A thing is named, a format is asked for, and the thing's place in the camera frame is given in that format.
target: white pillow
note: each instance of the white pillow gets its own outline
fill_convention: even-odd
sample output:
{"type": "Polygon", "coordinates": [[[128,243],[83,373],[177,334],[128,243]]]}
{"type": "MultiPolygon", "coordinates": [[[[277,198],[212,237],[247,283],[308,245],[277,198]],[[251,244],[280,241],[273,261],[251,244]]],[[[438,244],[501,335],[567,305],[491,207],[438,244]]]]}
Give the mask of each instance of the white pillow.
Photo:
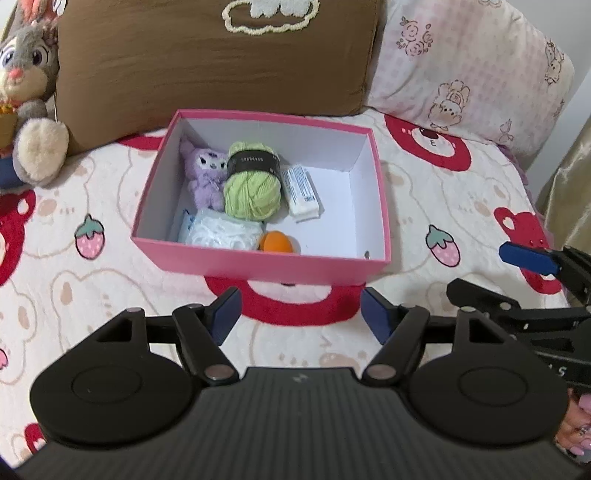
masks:
{"type": "Polygon", "coordinates": [[[505,0],[387,0],[368,105],[423,128],[536,153],[570,59],[505,0]]]}

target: circular mount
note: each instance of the circular mount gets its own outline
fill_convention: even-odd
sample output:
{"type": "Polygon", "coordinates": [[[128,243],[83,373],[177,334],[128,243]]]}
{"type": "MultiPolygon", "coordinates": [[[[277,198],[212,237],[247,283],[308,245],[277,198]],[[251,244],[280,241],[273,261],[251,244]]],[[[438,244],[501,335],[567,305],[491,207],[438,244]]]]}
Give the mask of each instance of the circular mount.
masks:
{"type": "Polygon", "coordinates": [[[48,438],[109,448],[168,428],[192,396],[188,373],[151,353],[146,342],[91,336],[37,377],[30,402],[48,438]]]}
{"type": "Polygon", "coordinates": [[[564,382],[508,335],[454,343],[449,355],[412,375],[408,398],[439,433],[484,447],[550,438],[568,405],[564,382]]]}

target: orange ball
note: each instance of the orange ball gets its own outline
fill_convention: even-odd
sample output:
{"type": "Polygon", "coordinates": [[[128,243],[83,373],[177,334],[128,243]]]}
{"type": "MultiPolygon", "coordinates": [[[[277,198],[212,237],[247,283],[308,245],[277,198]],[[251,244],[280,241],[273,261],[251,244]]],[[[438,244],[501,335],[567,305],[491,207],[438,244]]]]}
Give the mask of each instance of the orange ball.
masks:
{"type": "Polygon", "coordinates": [[[259,248],[264,252],[282,252],[285,254],[292,254],[294,251],[287,235],[277,231],[265,233],[261,238],[259,248]]]}

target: strawberry print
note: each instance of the strawberry print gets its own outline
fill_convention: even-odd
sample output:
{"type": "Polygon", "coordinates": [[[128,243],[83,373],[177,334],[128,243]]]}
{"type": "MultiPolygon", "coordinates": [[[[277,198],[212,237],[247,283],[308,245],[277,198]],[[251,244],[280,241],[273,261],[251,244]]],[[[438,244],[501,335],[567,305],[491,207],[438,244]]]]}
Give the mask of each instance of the strawberry print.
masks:
{"type": "Polygon", "coordinates": [[[8,355],[0,348],[0,370],[8,366],[8,355]]]}
{"type": "Polygon", "coordinates": [[[435,225],[429,225],[429,233],[425,237],[427,247],[441,265],[457,267],[460,264],[460,249],[453,237],[435,225]]]}
{"type": "Polygon", "coordinates": [[[105,246],[105,228],[90,213],[84,218],[84,223],[76,229],[76,249],[82,258],[94,260],[105,246]]]}

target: fingernail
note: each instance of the fingernail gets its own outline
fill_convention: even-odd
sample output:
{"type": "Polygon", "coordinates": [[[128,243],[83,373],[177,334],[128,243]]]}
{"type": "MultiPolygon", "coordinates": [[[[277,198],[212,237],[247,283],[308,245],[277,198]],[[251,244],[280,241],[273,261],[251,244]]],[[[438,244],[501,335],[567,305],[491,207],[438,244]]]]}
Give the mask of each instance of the fingernail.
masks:
{"type": "Polygon", "coordinates": [[[585,395],[581,395],[579,399],[579,407],[583,410],[591,411],[591,394],[586,393],[585,395]]]}
{"type": "Polygon", "coordinates": [[[569,451],[573,455],[577,455],[577,456],[583,456],[585,454],[585,451],[579,447],[571,447],[569,451]]]}

